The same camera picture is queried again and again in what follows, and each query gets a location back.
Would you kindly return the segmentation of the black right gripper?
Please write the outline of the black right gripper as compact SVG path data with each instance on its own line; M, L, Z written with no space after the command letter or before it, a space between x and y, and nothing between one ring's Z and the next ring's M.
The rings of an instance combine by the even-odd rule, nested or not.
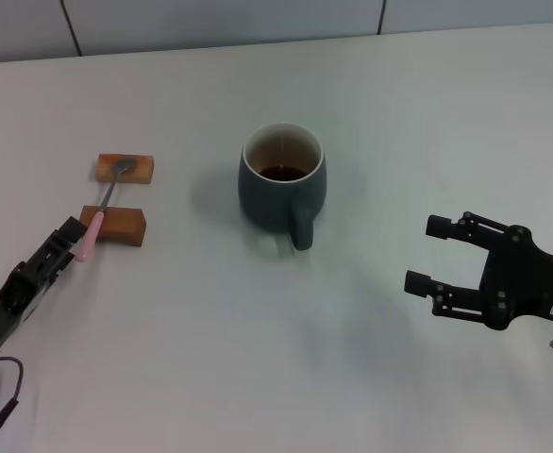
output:
M489 250L479 289L462 288L409 270L404 291L430 298L434 316L504 330L512 320L553 321L553 255L541 250L524 226L505 226L466 211L457 222L430 215L426 235Z

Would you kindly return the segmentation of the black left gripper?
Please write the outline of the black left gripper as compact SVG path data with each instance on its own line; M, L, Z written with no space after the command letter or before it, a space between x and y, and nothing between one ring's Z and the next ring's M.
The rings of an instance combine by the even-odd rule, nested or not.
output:
M39 304L46 284L53 284L74 258L73 246L87 227L69 217L27 262L19 263L0 289L0 347Z

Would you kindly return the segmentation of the pink handled metal spoon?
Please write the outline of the pink handled metal spoon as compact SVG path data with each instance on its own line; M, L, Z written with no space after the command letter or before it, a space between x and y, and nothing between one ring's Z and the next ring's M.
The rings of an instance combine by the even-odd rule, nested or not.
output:
M111 181L109 188L107 189L98 211L92 217L92 220L88 226L88 229L82 238L81 245L77 252L75 253L75 260L77 262L87 261L91 255L96 243L96 239L102 223L105 218L105 212L108 207L111 195L115 188L115 185L118 181L119 176L129 170L132 170L136 165L136 160L133 158L130 159L119 159L111 165Z

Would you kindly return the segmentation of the grey ceramic cup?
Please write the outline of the grey ceramic cup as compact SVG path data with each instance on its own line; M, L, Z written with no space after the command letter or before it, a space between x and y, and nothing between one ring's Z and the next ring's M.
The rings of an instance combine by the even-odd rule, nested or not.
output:
M325 151L307 128L265 126L244 144L238 196L243 213L257 227L287 234L296 250L308 250L326 195Z

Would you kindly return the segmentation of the light wooden block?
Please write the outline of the light wooden block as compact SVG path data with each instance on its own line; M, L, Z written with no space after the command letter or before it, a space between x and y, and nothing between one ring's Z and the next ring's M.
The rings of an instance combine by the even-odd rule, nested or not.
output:
M126 170L118 176L119 183L149 184L151 182L155 167L154 158L126 154L99 154L94 170L95 180L102 183L111 182L113 180L113 164L123 159L134 159L135 164L132 169Z

